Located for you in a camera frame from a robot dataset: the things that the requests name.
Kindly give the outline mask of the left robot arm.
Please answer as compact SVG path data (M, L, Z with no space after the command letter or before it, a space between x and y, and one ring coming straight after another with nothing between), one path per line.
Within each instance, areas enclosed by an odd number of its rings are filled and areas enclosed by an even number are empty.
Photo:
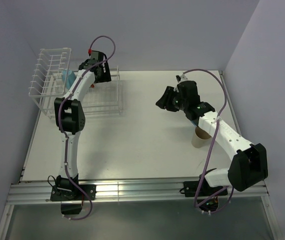
M63 72L68 91L54 100L55 122L62 133L61 165L55 186L69 200L76 199L80 193L77 152L80 134L86 124L82 102L93 84L111 81L106 54L89 49L88 55L76 73Z

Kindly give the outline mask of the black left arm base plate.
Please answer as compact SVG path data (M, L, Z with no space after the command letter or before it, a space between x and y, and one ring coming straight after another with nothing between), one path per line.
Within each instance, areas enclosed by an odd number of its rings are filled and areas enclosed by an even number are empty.
M96 198L95 184L81 184L79 186L82 191L75 188L75 191L63 190L53 187L51 190L51 202L66 202L66 201L88 201Z

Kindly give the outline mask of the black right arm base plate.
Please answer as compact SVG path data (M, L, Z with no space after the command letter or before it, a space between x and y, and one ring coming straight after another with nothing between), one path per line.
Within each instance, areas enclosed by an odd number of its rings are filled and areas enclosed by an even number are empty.
M179 190L180 194L183 194L185 197L187 198L191 198L194 197L196 194L196 190L198 188L199 185L199 181L184 181L183 182L183 188L181 188ZM209 197L213 194L215 194L216 192L220 191L221 189L223 189L222 186L217 186L217 187L210 187L209 184L204 181L198 196L199 197Z

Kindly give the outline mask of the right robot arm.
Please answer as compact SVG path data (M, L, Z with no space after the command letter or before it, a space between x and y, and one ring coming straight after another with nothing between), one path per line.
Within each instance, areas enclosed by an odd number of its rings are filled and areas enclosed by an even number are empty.
M222 120L209 103L201 101L196 82L181 81L167 86L156 106L170 111L183 111L186 118L209 134L231 160L228 168L212 169L199 182L199 190L210 195L216 187L232 186L242 192L268 177L267 150L239 135Z

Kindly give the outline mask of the glossy light blue faceted mug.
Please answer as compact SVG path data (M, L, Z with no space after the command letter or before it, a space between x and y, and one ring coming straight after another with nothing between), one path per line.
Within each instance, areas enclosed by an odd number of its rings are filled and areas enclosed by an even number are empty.
M193 124L195 127L197 127L197 126L199 125L199 121L198 121L198 120L192 120L191 122L192 122L192 124Z

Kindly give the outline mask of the light blue ceramic mug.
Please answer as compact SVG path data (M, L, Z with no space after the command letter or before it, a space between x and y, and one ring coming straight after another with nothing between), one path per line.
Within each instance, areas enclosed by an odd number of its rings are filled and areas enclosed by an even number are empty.
M75 82L77 76L75 75L75 73L72 70L66 70L64 69L62 71L62 80L65 83L65 87L67 90L69 90L71 88L71 86L73 85L73 83Z

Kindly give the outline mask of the beige paper cup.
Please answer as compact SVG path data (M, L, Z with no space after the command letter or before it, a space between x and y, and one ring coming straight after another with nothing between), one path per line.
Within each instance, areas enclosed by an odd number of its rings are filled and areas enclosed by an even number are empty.
M200 127L196 127L191 139L191 144L195 148L201 148L205 146L212 137Z

